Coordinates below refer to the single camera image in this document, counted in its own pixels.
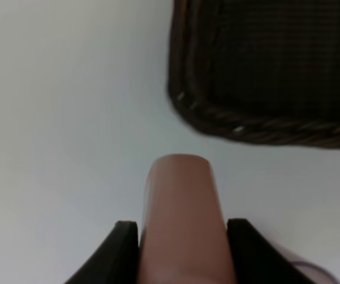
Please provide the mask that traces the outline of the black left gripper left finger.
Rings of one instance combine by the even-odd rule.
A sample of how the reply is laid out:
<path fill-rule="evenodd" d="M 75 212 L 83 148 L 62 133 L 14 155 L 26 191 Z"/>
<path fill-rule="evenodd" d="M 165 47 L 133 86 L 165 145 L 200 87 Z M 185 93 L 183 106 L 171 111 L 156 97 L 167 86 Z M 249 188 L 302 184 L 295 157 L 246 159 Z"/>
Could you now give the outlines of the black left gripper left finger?
<path fill-rule="evenodd" d="M 118 221 L 94 254 L 66 283 L 136 283 L 138 262 L 137 223 Z"/>

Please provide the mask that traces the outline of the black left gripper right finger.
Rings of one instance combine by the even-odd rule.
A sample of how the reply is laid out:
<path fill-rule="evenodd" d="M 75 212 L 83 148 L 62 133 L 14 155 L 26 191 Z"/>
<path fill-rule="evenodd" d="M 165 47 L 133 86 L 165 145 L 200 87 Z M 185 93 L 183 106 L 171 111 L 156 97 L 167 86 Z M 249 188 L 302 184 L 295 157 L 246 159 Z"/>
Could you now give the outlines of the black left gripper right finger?
<path fill-rule="evenodd" d="M 312 283 L 246 219 L 229 219 L 227 236 L 238 283 Z"/>

